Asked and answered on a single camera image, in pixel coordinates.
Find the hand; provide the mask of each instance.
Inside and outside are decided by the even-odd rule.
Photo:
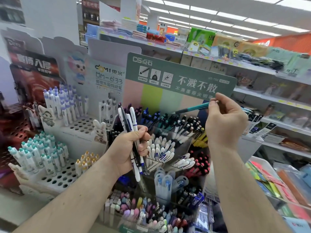
[[[248,124],[248,116],[242,108],[229,97],[216,93],[208,106],[208,118],[205,124],[208,145],[218,145],[229,149],[237,149],[239,137]]]
[[[110,159],[111,165],[115,166],[114,170],[116,170],[116,175],[118,177],[132,170],[130,153],[134,141],[141,141],[138,145],[140,156],[146,156],[148,154],[146,141],[150,140],[151,137],[147,131],[148,128],[146,126],[138,125],[138,131],[136,132],[121,133],[104,154],[104,156],[107,155]]]

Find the teal pen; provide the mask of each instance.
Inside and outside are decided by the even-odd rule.
[[[200,105],[196,105],[196,106],[193,106],[193,107],[189,107],[189,108],[186,108],[186,109],[175,111],[172,114],[181,114],[181,113],[186,113],[186,112],[193,111],[193,110],[207,109],[208,105],[209,105],[209,102],[206,102],[206,103],[203,103],[203,104],[200,104]]]

